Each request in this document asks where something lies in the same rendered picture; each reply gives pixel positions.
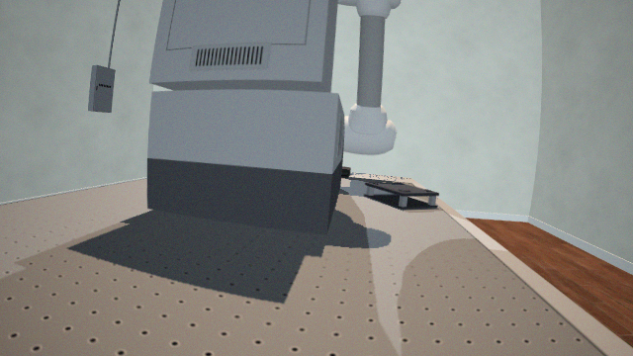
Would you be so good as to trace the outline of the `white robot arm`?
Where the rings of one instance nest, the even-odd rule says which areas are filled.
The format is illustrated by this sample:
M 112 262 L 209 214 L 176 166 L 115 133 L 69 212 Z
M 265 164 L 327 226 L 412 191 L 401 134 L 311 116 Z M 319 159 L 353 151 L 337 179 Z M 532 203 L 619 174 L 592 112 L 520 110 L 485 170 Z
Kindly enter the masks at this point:
M 360 17 L 357 104 L 345 116 L 344 152 L 377 155 L 394 148 L 397 130 L 381 107 L 385 19 L 401 0 L 338 0 Z

